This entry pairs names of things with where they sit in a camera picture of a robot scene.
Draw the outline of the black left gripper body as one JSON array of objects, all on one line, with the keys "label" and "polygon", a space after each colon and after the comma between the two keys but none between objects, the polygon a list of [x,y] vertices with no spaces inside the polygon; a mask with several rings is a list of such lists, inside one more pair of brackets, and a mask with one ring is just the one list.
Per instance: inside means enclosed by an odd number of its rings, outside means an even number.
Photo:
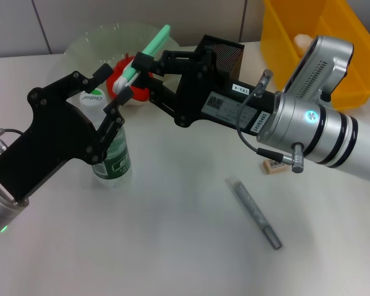
[{"label": "black left gripper body", "polygon": [[32,123],[0,155],[0,185],[17,201],[32,195],[73,158],[95,164],[91,157],[98,128],[67,101],[75,88],[72,74],[29,92]]}]

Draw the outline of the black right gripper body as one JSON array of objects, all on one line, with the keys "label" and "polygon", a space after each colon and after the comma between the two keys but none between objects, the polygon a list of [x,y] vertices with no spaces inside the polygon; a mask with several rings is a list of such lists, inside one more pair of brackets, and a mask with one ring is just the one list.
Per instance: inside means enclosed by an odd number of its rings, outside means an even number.
[{"label": "black right gripper body", "polygon": [[[216,70],[191,70],[181,75],[174,99],[173,118],[180,127],[197,120],[213,121],[236,129],[237,113],[246,97],[255,89]],[[274,94],[264,91],[242,109],[240,130],[257,136],[273,112]]]}]

